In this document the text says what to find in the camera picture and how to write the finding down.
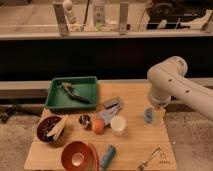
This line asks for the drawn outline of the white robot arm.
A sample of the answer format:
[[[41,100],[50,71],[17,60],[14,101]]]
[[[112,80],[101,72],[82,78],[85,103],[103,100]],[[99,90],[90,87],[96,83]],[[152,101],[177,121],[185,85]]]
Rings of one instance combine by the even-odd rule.
[[[175,97],[213,122],[213,90],[186,79],[187,70],[187,62],[179,56],[152,66],[147,72],[148,100],[155,108],[165,108]]]

